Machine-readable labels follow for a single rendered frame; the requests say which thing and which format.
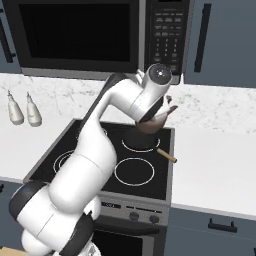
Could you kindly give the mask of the black glass-top stove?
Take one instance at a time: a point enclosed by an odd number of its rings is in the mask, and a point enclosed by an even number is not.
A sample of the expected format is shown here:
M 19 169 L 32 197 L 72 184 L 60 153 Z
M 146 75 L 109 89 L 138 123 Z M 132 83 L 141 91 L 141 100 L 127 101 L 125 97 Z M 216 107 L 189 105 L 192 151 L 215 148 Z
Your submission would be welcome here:
M 117 165 L 99 192 L 101 215 L 95 223 L 159 229 L 160 232 L 155 235 L 153 256 L 163 256 L 173 163 L 155 150 L 139 152 L 128 148 L 124 135 L 134 126 L 103 122 L 101 127 L 115 147 Z M 172 128 L 162 129 L 154 135 L 158 137 L 157 145 L 161 149 L 169 154 L 174 151 Z M 137 221 L 129 218 L 131 212 L 139 214 Z M 149 220 L 151 215 L 157 215 L 159 222 L 152 224 Z

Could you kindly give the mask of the black and silver microwave oven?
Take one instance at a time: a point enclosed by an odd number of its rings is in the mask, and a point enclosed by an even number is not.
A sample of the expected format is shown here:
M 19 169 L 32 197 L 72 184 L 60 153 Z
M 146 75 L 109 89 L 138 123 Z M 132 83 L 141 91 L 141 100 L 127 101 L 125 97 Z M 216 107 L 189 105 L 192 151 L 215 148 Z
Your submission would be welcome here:
M 180 82 L 190 0 L 2 0 L 21 73 L 104 80 L 155 63 Z

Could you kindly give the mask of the black oven door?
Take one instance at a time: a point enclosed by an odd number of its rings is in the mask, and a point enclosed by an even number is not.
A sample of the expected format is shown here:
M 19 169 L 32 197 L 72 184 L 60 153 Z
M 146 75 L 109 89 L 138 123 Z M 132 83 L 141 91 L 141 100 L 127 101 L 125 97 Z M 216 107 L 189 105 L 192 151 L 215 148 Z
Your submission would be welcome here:
M 96 229 L 92 242 L 102 256 L 153 256 L 155 229 L 103 230 Z

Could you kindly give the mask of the grey-blue drawer front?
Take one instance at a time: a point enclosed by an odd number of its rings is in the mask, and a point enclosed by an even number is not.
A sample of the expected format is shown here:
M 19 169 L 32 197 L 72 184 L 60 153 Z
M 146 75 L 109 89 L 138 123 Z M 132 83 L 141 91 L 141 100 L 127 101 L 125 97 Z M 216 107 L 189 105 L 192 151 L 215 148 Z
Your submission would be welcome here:
M 209 229 L 210 218 L 238 231 Z M 256 221 L 171 208 L 164 256 L 256 256 Z

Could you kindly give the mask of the grey-blue cupboard door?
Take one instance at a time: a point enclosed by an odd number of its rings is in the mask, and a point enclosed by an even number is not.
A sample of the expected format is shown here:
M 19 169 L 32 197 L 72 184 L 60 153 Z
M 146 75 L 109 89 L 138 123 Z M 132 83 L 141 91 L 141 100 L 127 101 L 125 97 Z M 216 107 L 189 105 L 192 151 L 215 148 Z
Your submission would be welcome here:
M 11 36 L 11 31 L 9 28 L 9 24 L 7 21 L 7 16 L 4 10 L 3 2 L 0 0 L 0 19 L 2 20 L 4 31 L 7 37 L 8 45 L 10 47 L 10 51 L 16 54 L 16 49 L 13 43 L 13 39 Z M 5 59 L 4 52 L 2 49 L 2 44 L 0 42 L 0 73 L 12 73 L 12 74 L 21 74 L 21 68 L 19 65 L 19 60 L 17 55 L 13 58 L 12 63 L 8 63 Z
M 211 14 L 200 73 L 194 71 L 205 3 Z M 193 0 L 184 82 L 256 88 L 256 0 Z

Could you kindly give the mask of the grey-blue base cupboard front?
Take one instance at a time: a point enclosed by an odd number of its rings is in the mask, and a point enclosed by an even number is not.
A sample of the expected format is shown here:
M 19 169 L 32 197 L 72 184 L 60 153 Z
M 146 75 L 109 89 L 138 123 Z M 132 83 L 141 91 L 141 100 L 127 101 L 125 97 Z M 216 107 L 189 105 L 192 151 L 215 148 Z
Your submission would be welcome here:
M 19 187 L 19 183 L 0 180 L 0 247 L 22 250 L 23 228 L 9 213 L 9 201 Z

